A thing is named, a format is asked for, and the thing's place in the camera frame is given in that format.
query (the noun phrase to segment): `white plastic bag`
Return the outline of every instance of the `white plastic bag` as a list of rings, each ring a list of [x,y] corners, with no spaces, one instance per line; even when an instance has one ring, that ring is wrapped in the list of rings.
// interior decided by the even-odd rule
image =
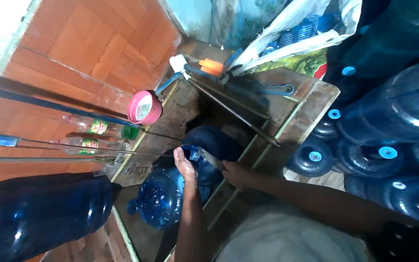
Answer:
[[[271,25],[252,42],[241,53],[241,55],[230,65],[243,65],[233,72],[239,75],[244,71],[263,64],[277,60],[282,57],[305,54],[311,51],[323,49],[329,46],[338,45],[347,37],[353,35],[357,30],[358,20],[361,14],[362,0],[293,0],[271,23]],[[298,25],[304,18],[310,15],[323,15],[325,10],[329,13],[341,13],[344,27],[338,31],[334,29],[320,33],[311,38],[285,46],[267,55],[259,57],[259,53],[266,49],[266,46],[276,40],[282,31]]]

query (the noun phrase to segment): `pink container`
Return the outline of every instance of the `pink container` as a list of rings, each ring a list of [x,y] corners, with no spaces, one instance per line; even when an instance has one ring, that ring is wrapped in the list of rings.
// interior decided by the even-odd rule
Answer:
[[[127,117],[132,123],[153,124],[160,118],[161,113],[161,101],[144,90],[136,93],[131,99]]]

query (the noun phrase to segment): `person's right hand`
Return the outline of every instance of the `person's right hand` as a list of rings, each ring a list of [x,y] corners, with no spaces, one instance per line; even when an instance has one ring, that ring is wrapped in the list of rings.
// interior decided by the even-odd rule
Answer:
[[[227,169],[223,171],[224,178],[237,188],[254,188],[257,180],[261,177],[258,172],[239,162],[223,160],[223,164]]]

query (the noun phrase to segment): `blue plastic pipe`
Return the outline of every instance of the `blue plastic pipe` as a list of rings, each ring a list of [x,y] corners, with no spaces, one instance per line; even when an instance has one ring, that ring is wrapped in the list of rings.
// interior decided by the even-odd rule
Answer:
[[[156,95],[159,95],[161,92],[163,92],[168,86],[170,86],[175,80],[182,79],[183,74],[181,72],[174,73],[171,78],[169,78],[164,84],[162,84],[160,87],[158,87],[154,93]]]

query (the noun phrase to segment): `person's left hand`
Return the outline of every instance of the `person's left hand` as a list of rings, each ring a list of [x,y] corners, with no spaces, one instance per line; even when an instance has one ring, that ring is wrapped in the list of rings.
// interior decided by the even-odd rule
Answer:
[[[183,176],[185,183],[195,183],[196,185],[196,177],[198,176],[198,173],[195,171],[192,163],[185,158],[182,147],[174,149],[174,162],[179,170],[179,173]]]

